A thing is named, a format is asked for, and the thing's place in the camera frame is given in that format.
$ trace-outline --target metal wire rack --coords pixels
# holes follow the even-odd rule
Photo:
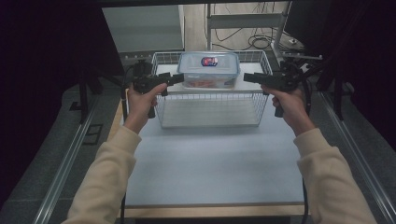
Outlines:
[[[238,55],[241,74],[231,90],[192,90],[182,85],[168,88],[157,97],[156,112],[163,128],[258,126],[267,95],[258,84],[243,81],[245,72],[272,74],[265,52],[233,51]],[[158,52],[153,56],[153,74],[177,72],[182,52]]]

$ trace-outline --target floor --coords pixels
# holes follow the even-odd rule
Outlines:
[[[274,5],[274,12],[279,12],[283,8],[283,3]],[[205,50],[205,26],[204,26],[204,5],[185,6],[186,15],[186,50]],[[264,10],[273,11],[273,4],[263,3],[250,4],[217,4],[216,12],[218,13],[248,13]],[[228,49],[246,49],[249,47],[248,39],[257,34],[266,34],[267,36],[275,35],[276,31],[271,29],[242,29],[237,30],[217,30],[219,39],[225,39],[236,32],[227,40],[219,41],[216,33],[213,32],[212,41],[214,44],[222,45]],[[289,40],[291,37],[283,35],[282,44],[291,49],[300,49],[302,45],[292,45]],[[259,47],[268,50],[271,57],[271,49],[267,42],[262,41]],[[215,50],[224,50],[223,47],[214,46]],[[82,139],[81,147],[78,149],[75,161],[71,164],[69,176],[64,181],[64,185],[58,190],[59,195],[54,195],[56,199],[54,207],[49,210],[46,218],[34,223],[60,223],[66,218],[68,207],[70,206],[74,194],[82,180],[85,171],[94,159],[94,154],[98,146],[106,141],[114,114],[116,112],[119,99],[120,89],[115,84],[101,79],[105,87],[101,95],[89,95],[90,102],[96,102],[94,113],[92,114],[91,126],[101,127],[100,134],[97,138],[85,136]],[[75,134],[79,125],[79,111],[71,111],[70,106],[79,101],[78,87],[75,86],[64,93],[63,107],[52,126],[51,132],[47,136],[40,151],[37,153],[35,160],[26,171],[18,186],[14,189],[5,206],[0,213],[0,223],[32,223],[37,216],[37,211],[46,199],[46,194],[52,186],[52,180],[56,177],[58,167],[65,155],[65,152],[74,142]],[[324,135],[332,145],[340,147],[351,165],[351,170],[359,186],[370,204],[375,218],[378,223],[386,223],[376,197],[373,196],[372,189],[367,185],[367,180],[355,160],[353,152],[349,149],[348,143],[344,140],[340,131],[336,128],[335,123],[330,118],[331,112],[326,107],[324,98],[320,92],[314,90],[312,103],[312,120],[323,131]],[[359,113],[359,111],[350,103],[348,96],[343,97],[343,113],[345,121],[343,122],[355,139],[357,147],[363,154],[367,163],[374,171],[378,182],[384,191],[388,194],[391,202],[396,202],[396,178],[391,172],[396,169],[396,155],[392,148],[386,143],[381,135],[373,126]],[[290,223],[300,223],[301,217],[292,217]]]

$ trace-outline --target beige sweater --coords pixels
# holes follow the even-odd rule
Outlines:
[[[137,134],[120,127],[101,145],[64,224],[115,222],[140,141]],[[375,223],[346,160],[338,148],[329,146],[319,129],[300,134],[294,143],[300,150],[298,166],[315,223]]]

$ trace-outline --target person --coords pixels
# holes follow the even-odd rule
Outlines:
[[[100,146],[64,224],[115,222],[134,169],[134,151],[141,141],[138,134],[148,121],[150,107],[156,105],[155,96],[165,89],[166,84],[161,84],[143,95],[133,88],[128,90],[130,113],[114,137]],[[297,164],[314,223],[375,223],[347,161],[305,113],[301,91],[262,89],[275,96],[274,106],[282,105],[283,119],[296,135],[294,144],[301,155]]]

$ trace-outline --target transparent lid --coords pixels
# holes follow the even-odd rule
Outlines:
[[[238,55],[232,52],[183,52],[177,67],[184,74],[239,74]]]

